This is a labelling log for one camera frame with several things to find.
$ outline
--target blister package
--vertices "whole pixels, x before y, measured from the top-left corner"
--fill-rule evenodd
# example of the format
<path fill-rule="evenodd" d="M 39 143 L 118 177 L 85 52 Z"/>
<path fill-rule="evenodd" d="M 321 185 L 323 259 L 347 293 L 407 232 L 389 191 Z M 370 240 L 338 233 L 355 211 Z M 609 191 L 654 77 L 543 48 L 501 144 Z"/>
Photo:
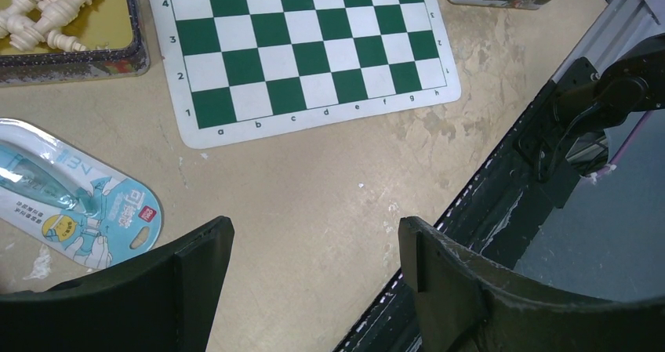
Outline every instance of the blister package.
<path fill-rule="evenodd" d="M 162 228 L 142 183 L 26 122 L 0 118 L 0 217 L 84 266 L 148 251 Z"/>

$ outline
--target purple cable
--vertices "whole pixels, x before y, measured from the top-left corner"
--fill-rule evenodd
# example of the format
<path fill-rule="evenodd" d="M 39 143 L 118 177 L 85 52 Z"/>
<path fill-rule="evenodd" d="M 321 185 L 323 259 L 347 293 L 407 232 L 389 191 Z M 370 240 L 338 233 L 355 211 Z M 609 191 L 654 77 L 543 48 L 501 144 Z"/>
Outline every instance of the purple cable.
<path fill-rule="evenodd" d="M 633 140 L 635 139 L 637 134 L 640 132 L 640 130 L 642 130 L 642 128 L 644 128 L 644 125 L 645 125 L 646 121 L 649 119 L 649 117 L 651 117 L 651 114 L 653 114 L 653 111 L 647 111 L 646 113 L 644 113 L 644 115 L 642 115 L 642 118 L 640 118 L 637 125 L 635 125 L 635 127 L 633 127 L 633 131 L 631 131 L 630 134 L 628 134 L 628 137 L 626 138 L 626 141 L 624 141 L 623 144 L 621 144 L 621 147 L 619 147 L 619 150 L 614 154 L 614 157 L 612 158 L 612 160 L 610 160 L 605 166 L 600 168 L 596 173 L 591 173 L 589 175 L 589 177 L 591 177 L 592 180 L 595 180 L 598 177 L 614 170 L 614 168 L 616 167 L 616 163 L 619 162 L 619 160 L 621 159 L 623 154 L 626 152 L 626 149 L 633 142 Z"/>

